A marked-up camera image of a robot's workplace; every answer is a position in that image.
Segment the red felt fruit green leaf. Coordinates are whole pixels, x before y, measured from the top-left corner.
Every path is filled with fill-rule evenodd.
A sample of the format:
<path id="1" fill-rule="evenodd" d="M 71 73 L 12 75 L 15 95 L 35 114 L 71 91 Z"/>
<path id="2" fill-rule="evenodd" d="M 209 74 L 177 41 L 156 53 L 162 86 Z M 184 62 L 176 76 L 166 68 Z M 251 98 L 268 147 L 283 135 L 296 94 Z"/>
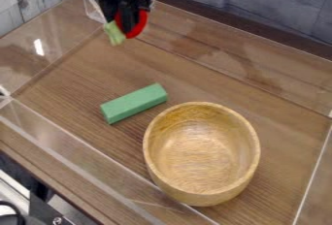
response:
<path id="1" fill-rule="evenodd" d="M 115 17 L 103 25 L 110 44 L 119 46 L 126 40 L 137 38 L 145 31 L 147 11 L 137 10 L 133 13 L 118 11 Z"/>

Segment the green rectangular block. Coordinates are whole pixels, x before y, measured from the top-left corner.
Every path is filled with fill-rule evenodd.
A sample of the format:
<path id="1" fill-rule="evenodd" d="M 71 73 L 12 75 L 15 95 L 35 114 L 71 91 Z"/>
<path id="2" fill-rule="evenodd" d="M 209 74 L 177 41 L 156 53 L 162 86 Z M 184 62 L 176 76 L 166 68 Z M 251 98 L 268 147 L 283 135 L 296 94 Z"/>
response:
<path id="1" fill-rule="evenodd" d="M 168 92 L 154 83 L 101 105 L 105 121 L 113 124 L 168 101 Z"/>

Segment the wooden bowl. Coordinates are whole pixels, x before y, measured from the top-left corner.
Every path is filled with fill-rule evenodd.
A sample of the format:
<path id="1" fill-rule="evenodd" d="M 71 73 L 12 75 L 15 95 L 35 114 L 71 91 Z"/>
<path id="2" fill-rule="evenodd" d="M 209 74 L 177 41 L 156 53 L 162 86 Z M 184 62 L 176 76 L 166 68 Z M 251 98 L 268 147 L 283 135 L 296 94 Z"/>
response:
<path id="1" fill-rule="evenodd" d="M 210 207 L 247 188 L 261 160 L 261 143 L 248 119 L 209 102 L 186 102 L 150 122 L 145 164 L 161 190 L 177 201 Z"/>

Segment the clear acrylic enclosure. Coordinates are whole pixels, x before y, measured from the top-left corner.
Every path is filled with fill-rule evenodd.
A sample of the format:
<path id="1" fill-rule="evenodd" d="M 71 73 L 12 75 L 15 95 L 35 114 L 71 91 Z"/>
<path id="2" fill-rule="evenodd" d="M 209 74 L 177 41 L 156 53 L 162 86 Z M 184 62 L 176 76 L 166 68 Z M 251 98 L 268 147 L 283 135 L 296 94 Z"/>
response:
<path id="1" fill-rule="evenodd" d="M 172 104 L 232 108 L 259 133 L 259 171 L 218 206 L 152 183 L 154 112 L 105 122 L 103 102 L 153 83 Z M 332 60 L 168 4 L 113 46 L 83 0 L 64 0 L 0 38 L 0 87 L 0 152 L 101 225 L 332 225 Z"/>

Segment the black metal bracket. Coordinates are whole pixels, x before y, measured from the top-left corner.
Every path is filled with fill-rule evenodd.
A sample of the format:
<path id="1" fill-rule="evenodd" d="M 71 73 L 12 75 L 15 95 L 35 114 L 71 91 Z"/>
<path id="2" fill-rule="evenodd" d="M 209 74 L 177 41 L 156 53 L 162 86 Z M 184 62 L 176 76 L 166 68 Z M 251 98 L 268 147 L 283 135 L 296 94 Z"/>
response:
<path id="1" fill-rule="evenodd" d="M 27 225 L 74 225 L 38 196 L 30 194 Z"/>

